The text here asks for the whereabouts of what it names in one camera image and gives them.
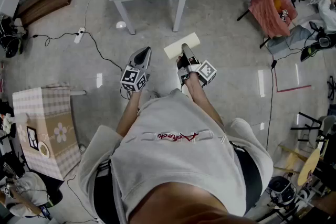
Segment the round wooden stool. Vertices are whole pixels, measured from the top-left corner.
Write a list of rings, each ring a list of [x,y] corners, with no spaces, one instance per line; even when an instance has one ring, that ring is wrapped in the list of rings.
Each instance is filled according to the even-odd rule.
[[[285,173],[294,173],[298,175],[297,178],[297,185],[298,186],[303,186],[308,179],[312,176],[314,170],[317,167],[317,164],[320,160],[320,149],[316,148],[310,155],[309,157],[305,157],[302,154],[300,154],[299,152],[296,152],[295,150],[291,150],[281,144],[279,144],[279,147],[286,151],[289,152],[290,154],[292,154],[293,156],[295,156],[296,158],[298,158],[299,160],[303,161],[303,166],[302,169],[300,171],[295,171],[295,170],[290,170],[290,169],[285,169],[285,168],[280,168],[280,167],[276,167],[274,166],[275,169],[280,170],[282,172]]]

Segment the white flower bunch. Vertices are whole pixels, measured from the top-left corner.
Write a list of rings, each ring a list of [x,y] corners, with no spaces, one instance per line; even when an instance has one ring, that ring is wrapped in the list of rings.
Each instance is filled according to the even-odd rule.
[[[12,117],[9,113],[2,114],[2,129],[6,134],[10,134],[11,132],[11,126],[15,122],[15,118]]]

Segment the black equipment bundle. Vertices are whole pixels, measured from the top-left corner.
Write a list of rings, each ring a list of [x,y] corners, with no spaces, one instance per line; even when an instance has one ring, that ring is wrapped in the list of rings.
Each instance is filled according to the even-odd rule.
[[[23,42],[27,36],[28,32],[20,19],[14,21],[11,17],[0,15],[0,46],[4,49],[6,58],[23,52]]]

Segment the cream cloth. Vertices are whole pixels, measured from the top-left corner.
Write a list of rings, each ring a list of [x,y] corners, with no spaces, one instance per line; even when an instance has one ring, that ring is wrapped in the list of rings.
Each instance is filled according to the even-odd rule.
[[[182,45],[187,44],[190,49],[198,46],[200,44],[200,40],[196,33],[191,33],[180,40],[166,46],[164,51],[168,58],[171,60],[182,54]]]

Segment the person's chin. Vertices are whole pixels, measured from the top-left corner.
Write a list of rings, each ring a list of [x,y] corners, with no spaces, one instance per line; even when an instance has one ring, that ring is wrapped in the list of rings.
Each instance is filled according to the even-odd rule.
[[[129,224],[258,224],[230,214],[209,192],[183,183],[152,189],[130,213]]]

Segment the person's grey t-shirt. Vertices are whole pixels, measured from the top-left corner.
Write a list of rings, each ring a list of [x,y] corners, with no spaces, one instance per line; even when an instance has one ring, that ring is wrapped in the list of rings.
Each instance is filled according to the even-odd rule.
[[[120,191],[127,221],[152,189],[171,182],[201,188],[230,214],[245,217],[246,188],[230,142],[245,148],[254,160],[262,195],[271,179],[273,162],[250,125],[236,118],[229,128],[221,128],[191,97],[175,89],[139,106],[137,119],[125,137],[100,126],[80,162],[78,184],[97,215],[95,177],[110,160],[113,185]]]

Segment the plate of food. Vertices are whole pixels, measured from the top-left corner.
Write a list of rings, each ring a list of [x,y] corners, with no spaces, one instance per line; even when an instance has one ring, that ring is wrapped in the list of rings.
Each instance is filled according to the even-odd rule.
[[[38,142],[38,150],[44,158],[50,158],[50,151],[44,142]]]

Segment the person's right forearm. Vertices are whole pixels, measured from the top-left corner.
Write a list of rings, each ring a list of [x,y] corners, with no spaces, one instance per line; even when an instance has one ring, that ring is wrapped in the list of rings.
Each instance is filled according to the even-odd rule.
[[[184,81],[192,100],[210,116],[221,128],[224,127],[220,115],[209,102],[201,84],[198,79],[198,73],[191,72],[189,78]]]

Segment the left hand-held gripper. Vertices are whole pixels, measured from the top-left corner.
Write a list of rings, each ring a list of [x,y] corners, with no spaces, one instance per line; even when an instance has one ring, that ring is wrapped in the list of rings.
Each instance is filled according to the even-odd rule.
[[[152,50],[147,46],[134,52],[122,73],[120,83],[131,92],[140,92],[148,81],[147,69],[150,65]]]

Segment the grey chair black frame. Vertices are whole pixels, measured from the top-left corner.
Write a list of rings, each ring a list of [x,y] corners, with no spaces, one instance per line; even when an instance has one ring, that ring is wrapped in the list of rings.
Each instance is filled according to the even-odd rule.
[[[332,136],[331,132],[336,124],[335,115],[327,115],[315,119],[299,112],[298,116],[303,116],[311,121],[311,125],[305,124],[303,127],[300,127],[297,124],[290,128],[291,131],[307,131],[306,134],[303,134],[302,138],[298,139],[299,142],[307,142],[311,148],[317,148],[320,143],[326,143]]]

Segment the white power strip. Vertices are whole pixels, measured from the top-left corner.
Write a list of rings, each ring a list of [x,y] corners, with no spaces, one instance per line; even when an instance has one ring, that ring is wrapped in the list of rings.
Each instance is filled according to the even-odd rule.
[[[85,28],[83,28],[83,27],[79,28],[79,31],[77,32],[77,35],[76,35],[76,37],[74,39],[74,43],[75,44],[80,43],[80,41],[81,41],[81,39],[82,39],[82,37],[83,37],[83,35],[84,35],[85,32],[86,32]]]

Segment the black frame cotton picture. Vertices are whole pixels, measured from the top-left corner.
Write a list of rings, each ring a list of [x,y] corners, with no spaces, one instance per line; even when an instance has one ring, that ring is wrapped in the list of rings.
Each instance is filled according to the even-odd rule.
[[[27,126],[27,134],[30,147],[38,151],[39,148],[36,129]]]

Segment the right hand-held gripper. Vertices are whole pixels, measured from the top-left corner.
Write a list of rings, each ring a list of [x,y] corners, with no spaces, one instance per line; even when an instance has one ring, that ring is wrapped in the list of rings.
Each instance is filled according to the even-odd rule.
[[[188,44],[183,43],[182,50],[183,55],[177,62],[177,75],[181,86],[190,78],[191,73],[198,75],[201,86],[208,85],[215,78],[217,70],[207,60],[197,60]]]

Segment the black white round device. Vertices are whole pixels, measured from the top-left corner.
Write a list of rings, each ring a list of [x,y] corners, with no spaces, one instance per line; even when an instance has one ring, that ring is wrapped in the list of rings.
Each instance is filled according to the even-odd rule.
[[[273,177],[268,184],[271,201],[286,206],[296,197],[297,190],[291,181],[282,176]]]

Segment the person's black body harness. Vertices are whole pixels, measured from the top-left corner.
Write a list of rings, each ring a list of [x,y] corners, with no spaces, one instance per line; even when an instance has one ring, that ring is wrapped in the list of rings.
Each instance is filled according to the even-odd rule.
[[[240,163],[243,174],[246,195],[245,212],[248,212],[259,200],[262,192],[262,182],[259,170],[247,150],[230,142]],[[129,224],[125,218],[122,201],[119,200],[120,191],[113,185],[114,176],[110,160],[106,161],[105,169],[97,172],[93,189],[93,204],[97,215],[105,224]]]

